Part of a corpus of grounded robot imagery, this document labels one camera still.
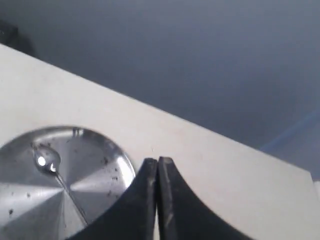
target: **black plastic object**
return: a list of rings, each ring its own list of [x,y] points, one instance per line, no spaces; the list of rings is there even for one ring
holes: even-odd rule
[[[152,240],[157,165],[156,160],[145,159],[132,184],[114,205],[69,240]]]
[[[18,37],[18,28],[0,20],[0,44],[10,46]]]
[[[251,240],[201,202],[169,157],[159,159],[157,187],[161,240]]]

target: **stainless steel pot lid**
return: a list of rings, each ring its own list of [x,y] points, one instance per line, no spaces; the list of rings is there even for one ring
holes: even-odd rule
[[[0,239],[66,239],[134,177],[128,156],[99,133],[69,126],[26,133],[0,149]]]

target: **gray wall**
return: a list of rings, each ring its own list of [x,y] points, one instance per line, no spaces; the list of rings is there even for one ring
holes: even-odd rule
[[[0,0],[41,60],[260,147],[320,103],[319,0]]]
[[[320,180],[320,109],[261,150],[309,170],[314,180]]]

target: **white countertop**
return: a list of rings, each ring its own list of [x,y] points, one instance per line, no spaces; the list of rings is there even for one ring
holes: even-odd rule
[[[309,172],[3,45],[0,103],[0,145],[48,125],[90,128],[136,169],[146,157],[172,157],[202,201],[254,239],[320,239]]]

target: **dark object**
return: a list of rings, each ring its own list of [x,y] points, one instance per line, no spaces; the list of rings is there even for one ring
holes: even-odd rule
[[[156,215],[157,161],[145,159],[114,205],[70,240],[152,240]]]
[[[169,157],[145,159],[119,200],[70,240],[152,240],[156,204],[161,240],[251,240],[201,202]]]
[[[0,20],[0,44],[10,46],[18,37],[18,28]]]
[[[180,175],[174,161],[158,163],[159,231],[162,240],[250,240],[205,206]]]

